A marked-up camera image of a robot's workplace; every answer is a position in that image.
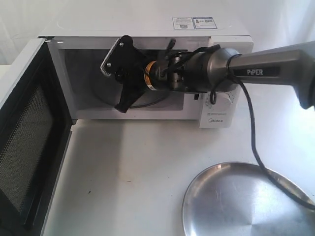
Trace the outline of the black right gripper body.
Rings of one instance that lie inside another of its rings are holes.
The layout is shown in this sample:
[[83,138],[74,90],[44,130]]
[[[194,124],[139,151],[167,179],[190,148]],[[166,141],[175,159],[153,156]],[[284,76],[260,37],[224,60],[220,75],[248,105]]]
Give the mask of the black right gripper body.
[[121,97],[115,109],[121,113],[127,110],[146,92],[144,82],[144,67],[149,60],[140,50],[134,48],[135,58],[127,68],[121,68],[115,73],[123,87]]

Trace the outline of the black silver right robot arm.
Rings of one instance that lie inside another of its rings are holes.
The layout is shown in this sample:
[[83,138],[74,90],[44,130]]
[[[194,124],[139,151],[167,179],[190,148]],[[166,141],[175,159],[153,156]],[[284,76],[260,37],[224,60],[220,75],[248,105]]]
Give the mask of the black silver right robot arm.
[[302,108],[315,105],[315,44],[307,42],[250,54],[220,45],[174,51],[175,39],[153,58],[121,38],[108,54],[103,72],[122,84],[115,108],[125,113],[146,91],[181,93],[231,91],[245,84],[291,86]]

